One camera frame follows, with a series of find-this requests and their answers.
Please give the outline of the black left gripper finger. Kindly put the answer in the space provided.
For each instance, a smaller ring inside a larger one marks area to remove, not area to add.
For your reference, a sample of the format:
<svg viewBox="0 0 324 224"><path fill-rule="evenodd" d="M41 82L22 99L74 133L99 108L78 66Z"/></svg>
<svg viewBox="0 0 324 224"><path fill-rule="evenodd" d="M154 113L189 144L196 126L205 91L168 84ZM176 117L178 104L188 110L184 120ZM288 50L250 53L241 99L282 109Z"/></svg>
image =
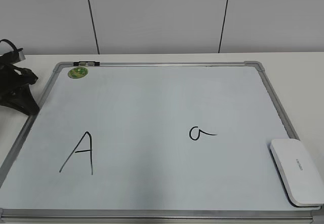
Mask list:
<svg viewBox="0 0 324 224"><path fill-rule="evenodd" d="M12 108L27 116L37 115L40 110L29 87L19 87L1 94L1 106Z"/></svg>

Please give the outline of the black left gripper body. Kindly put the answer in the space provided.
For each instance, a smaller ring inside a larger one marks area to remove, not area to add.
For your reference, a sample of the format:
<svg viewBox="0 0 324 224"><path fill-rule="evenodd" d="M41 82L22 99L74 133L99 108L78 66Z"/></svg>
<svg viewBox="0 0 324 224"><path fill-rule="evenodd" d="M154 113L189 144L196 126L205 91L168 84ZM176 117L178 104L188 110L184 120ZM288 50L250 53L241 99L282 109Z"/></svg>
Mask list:
<svg viewBox="0 0 324 224"><path fill-rule="evenodd" d="M1 43L6 43L12 49L1 55L1 100L4 100L15 94L17 89L35 84L38 77L31 69L15 65L25 59L23 48L18 49L8 39L1 39Z"/></svg>

